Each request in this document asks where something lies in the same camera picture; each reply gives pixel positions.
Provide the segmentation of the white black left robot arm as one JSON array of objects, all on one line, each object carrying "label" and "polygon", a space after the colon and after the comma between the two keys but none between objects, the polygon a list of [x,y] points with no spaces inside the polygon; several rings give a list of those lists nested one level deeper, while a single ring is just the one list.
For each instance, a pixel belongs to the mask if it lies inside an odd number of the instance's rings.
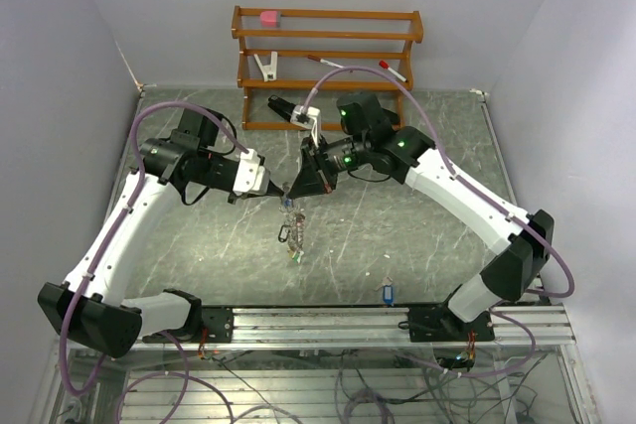
[{"label": "white black left robot arm", "polygon": [[236,142],[236,160],[209,151],[214,134],[208,124],[236,140],[213,111],[185,101],[152,105],[134,119],[129,140],[136,169],[80,263],[61,284],[46,283],[38,295],[62,346],[73,341],[119,358],[146,336],[169,331],[190,342],[201,333],[204,307],[189,293],[166,289],[130,300],[124,295],[147,239],[162,216],[185,201],[189,185],[226,192],[230,202],[283,194],[255,150]]}]

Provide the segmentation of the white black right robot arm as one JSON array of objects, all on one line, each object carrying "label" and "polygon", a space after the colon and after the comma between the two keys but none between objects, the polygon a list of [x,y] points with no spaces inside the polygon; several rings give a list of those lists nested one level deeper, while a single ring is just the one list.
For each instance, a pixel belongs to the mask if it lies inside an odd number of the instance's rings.
[{"label": "white black right robot arm", "polygon": [[553,218],[543,210],[528,213],[465,175],[420,130],[394,128],[373,93],[348,93],[337,109],[346,136],[332,143],[319,131],[319,109],[291,110],[290,123],[309,135],[301,143],[301,166],[288,196],[330,194],[340,174],[369,165],[433,199],[476,233],[495,256],[439,305],[438,329],[450,340],[462,339],[499,302],[518,301],[550,258]]}]

